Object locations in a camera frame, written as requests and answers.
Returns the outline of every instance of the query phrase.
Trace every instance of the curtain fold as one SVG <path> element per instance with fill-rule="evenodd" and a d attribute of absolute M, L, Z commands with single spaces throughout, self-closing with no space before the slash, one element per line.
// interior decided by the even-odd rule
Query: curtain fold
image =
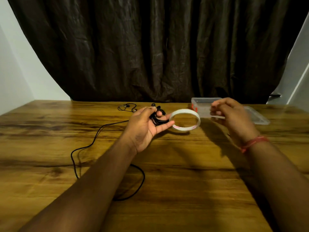
<path fill-rule="evenodd" d="M 77 101 L 266 103 L 309 0 L 8 0 Z"/>

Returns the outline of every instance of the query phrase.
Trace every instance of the wooden table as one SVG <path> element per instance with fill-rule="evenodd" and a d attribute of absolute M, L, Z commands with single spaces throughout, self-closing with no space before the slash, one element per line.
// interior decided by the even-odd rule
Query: wooden table
<path fill-rule="evenodd" d="M 120 104 L 33 101 L 0 116 L 0 231 L 17 231 L 75 182 L 71 151 L 90 144 L 102 124 L 128 119 Z M 160 105 L 168 113 L 188 106 Z M 271 121 L 258 129 L 308 175 L 309 115 L 289 106 L 252 107 Z M 75 153 L 78 171 L 125 126 L 106 127 L 91 148 Z M 133 198 L 112 203 L 103 231 L 271 231 L 263 214 L 276 230 L 244 157 L 208 119 L 188 134 L 158 135 L 133 163 L 145 171 L 145 183 Z M 129 168 L 118 194 L 129 195 L 140 181 L 141 173 Z"/>

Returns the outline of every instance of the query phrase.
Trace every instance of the red thread wristband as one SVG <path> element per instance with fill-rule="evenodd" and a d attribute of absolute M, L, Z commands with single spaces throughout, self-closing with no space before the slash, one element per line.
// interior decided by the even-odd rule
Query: red thread wristband
<path fill-rule="evenodd" d="M 245 153 L 250 146 L 258 142 L 269 142 L 269 140 L 267 139 L 267 137 L 257 136 L 256 138 L 248 141 L 243 147 L 241 147 L 241 152 Z"/>

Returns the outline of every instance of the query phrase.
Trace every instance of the double-sided tape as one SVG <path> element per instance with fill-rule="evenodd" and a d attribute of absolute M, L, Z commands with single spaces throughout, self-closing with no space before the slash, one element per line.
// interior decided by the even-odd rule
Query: double-sided tape
<path fill-rule="evenodd" d="M 195 111 L 190 110 L 190 109 L 179 109 L 177 111 L 172 112 L 171 115 L 170 115 L 169 120 L 172 120 L 172 118 L 174 116 L 179 115 L 179 114 L 192 114 L 192 115 L 197 117 L 198 121 L 197 121 L 196 125 L 193 125 L 191 127 L 179 127 L 177 125 L 173 125 L 174 129 L 177 129 L 179 131 L 190 131 L 190 130 L 196 129 L 197 127 L 200 126 L 200 124 L 201 124 L 200 116 L 198 115 L 198 113 L 196 113 Z"/>

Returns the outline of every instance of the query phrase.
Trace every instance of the clear plastic box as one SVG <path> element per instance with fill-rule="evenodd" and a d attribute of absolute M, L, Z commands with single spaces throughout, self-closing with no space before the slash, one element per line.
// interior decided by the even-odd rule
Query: clear plastic box
<path fill-rule="evenodd" d="M 222 116 L 211 116 L 210 108 L 211 104 L 221 98 L 192 98 L 191 99 L 191 108 L 196 111 L 201 118 L 210 118 L 218 117 L 223 118 Z M 245 106 L 245 109 L 248 111 L 251 116 L 251 120 L 257 125 L 268 125 L 270 121 L 258 113 L 255 109 L 249 106 Z"/>

